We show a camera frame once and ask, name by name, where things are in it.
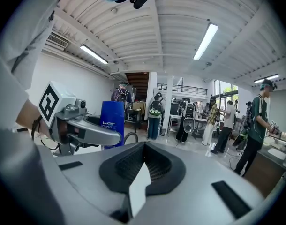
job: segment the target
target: white pants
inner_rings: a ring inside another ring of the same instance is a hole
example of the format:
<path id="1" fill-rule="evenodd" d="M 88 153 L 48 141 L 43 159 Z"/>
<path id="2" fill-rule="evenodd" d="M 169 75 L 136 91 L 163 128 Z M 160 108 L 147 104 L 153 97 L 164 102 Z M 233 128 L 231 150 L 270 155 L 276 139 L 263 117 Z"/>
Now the white pants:
<path id="1" fill-rule="evenodd" d="M 203 144 L 204 145 L 210 145 L 212 141 L 212 136 L 213 136 L 213 125 L 212 124 L 207 124 L 205 127 L 204 133 L 203 133 Z"/>

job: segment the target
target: staircase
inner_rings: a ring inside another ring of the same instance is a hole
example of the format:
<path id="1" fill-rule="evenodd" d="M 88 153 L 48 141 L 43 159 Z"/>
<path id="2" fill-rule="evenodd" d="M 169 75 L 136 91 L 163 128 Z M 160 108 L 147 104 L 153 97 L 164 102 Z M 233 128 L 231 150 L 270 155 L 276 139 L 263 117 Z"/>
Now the staircase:
<path id="1" fill-rule="evenodd" d="M 146 101 L 149 73 L 127 73 L 128 83 L 137 89 L 135 98 Z"/>

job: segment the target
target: ceiling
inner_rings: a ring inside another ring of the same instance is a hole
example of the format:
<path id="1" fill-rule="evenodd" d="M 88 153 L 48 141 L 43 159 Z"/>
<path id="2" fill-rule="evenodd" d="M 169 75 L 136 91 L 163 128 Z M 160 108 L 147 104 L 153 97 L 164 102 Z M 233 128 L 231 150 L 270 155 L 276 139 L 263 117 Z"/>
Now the ceiling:
<path id="1" fill-rule="evenodd" d="M 265 0 L 149 0 L 139 10 L 129 1 L 61 0 L 55 14 L 53 31 L 69 41 L 64 53 L 109 77 L 157 71 L 250 89 L 260 76 L 286 78 L 286 31 Z M 209 23 L 219 29 L 193 60 Z M 82 44 L 109 64 L 86 54 Z"/>

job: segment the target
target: sink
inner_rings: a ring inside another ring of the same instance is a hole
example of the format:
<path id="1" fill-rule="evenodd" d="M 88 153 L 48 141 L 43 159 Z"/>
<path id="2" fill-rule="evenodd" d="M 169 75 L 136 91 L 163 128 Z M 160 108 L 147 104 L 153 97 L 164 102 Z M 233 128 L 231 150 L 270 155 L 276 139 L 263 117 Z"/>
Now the sink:
<path id="1" fill-rule="evenodd" d="M 270 148 L 270 149 L 268 150 L 268 152 L 269 152 L 270 154 L 272 154 L 273 156 L 276 156 L 277 158 L 281 159 L 281 160 L 284 160 L 285 157 L 286 157 L 286 154 L 285 154 L 285 153 L 283 153 L 283 152 L 281 152 L 281 151 L 279 151 L 279 150 L 277 150 L 277 149 L 275 149 L 275 148 Z"/>

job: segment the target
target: ceiling light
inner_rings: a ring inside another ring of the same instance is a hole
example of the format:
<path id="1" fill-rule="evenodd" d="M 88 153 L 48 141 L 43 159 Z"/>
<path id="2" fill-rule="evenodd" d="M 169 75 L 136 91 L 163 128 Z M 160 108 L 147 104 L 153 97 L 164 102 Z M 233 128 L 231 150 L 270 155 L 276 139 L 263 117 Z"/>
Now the ceiling light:
<path id="1" fill-rule="evenodd" d="M 108 64 L 106 60 L 100 57 L 97 53 L 93 52 L 86 45 L 81 45 L 81 49 L 84 50 L 86 53 L 90 54 L 92 57 L 96 58 L 98 61 L 102 62 L 103 64 Z"/>
<path id="2" fill-rule="evenodd" d="M 277 78 L 279 77 L 278 74 L 275 74 L 275 75 L 272 75 L 272 76 L 269 76 L 269 77 L 265 77 L 265 78 L 261 78 L 261 79 L 258 79 L 258 80 L 255 80 L 255 83 L 261 83 L 262 81 L 264 81 L 264 79 L 273 79 L 273 78 Z"/>
<path id="3" fill-rule="evenodd" d="M 194 60 L 199 60 L 201 56 L 203 55 L 204 51 L 207 49 L 208 45 L 210 44 L 211 40 L 213 39 L 215 33 L 218 30 L 218 26 L 214 25 L 212 23 L 209 23 L 209 27 L 205 33 L 205 36 L 203 37 L 203 40 L 195 53 Z"/>

